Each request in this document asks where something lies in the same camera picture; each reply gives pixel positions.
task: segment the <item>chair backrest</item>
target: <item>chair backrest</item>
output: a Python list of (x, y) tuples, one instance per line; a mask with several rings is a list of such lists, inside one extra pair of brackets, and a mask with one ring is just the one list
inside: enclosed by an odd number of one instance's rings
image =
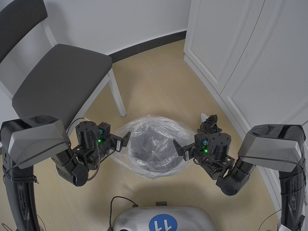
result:
[(14, 0), (0, 11), (0, 63), (14, 46), (47, 18), (43, 0)]

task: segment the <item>dark gray baseboard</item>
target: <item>dark gray baseboard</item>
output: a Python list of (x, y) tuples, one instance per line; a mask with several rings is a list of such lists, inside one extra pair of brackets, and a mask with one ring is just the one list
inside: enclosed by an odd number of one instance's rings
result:
[(165, 44), (170, 44), (175, 41), (179, 41), (182, 39), (185, 39), (186, 37), (186, 31), (178, 32), (178, 33), (173, 33), (167, 36), (159, 37), (156, 39), (152, 39), (140, 44), (136, 44), (133, 46), (130, 46), (128, 48), (125, 48), (123, 50), (114, 52), (110, 54), (112, 58), (112, 63), (116, 63), (117, 61), (123, 60), (125, 58), (128, 58), (130, 56), (136, 55), (138, 53), (165, 45)]

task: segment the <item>gray upholstered cushion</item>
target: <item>gray upholstered cushion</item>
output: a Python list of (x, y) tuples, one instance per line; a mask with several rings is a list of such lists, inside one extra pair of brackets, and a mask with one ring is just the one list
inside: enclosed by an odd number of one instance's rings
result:
[(0, 11), (0, 62), (30, 30), (47, 18), (43, 0), (14, 0)]
[(57, 44), (21, 84), (13, 108), (19, 117), (55, 116), (67, 129), (111, 67), (110, 56)]

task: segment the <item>gray chair seat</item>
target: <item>gray chair seat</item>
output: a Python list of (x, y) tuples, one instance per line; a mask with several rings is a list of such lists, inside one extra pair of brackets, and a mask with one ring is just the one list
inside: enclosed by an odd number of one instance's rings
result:
[(67, 129), (111, 67), (110, 56), (57, 44), (26, 77), (12, 106), (19, 117), (52, 115)]

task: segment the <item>white logo symbol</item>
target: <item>white logo symbol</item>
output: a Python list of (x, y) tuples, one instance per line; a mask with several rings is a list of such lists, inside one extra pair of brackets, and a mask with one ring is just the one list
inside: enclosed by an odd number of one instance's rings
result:
[[(165, 231), (168, 231), (169, 229), (172, 228), (172, 226), (168, 227), (167, 220), (164, 220), (164, 223), (165, 223)], [(154, 221), (154, 225), (155, 225), (155, 231), (160, 231), (163, 229), (163, 228), (158, 228), (157, 221)]]

